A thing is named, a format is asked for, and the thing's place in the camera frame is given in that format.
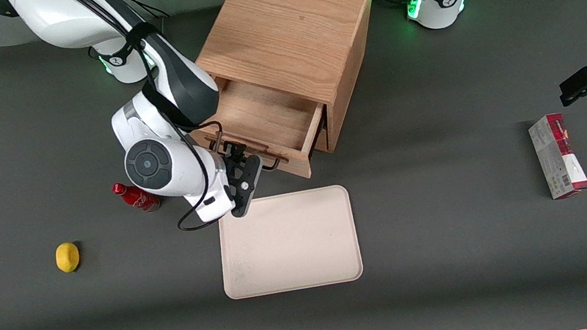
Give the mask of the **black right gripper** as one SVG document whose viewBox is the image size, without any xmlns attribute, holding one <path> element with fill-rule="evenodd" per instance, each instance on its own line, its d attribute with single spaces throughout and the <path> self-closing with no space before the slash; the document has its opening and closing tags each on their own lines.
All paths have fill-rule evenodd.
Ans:
<svg viewBox="0 0 587 330">
<path fill-rule="evenodd" d="M 235 203 L 231 215 L 235 218 L 242 218 L 247 214 L 251 200 L 253 200 L 262 172 L 263 161 L 257 155 L 247 157 L 246 145 L 231 143 L 231 148 L 232 153 L 227 151 L 223 155 L 223 161 L 227 168 L 226 175 Z"/>
</svg>

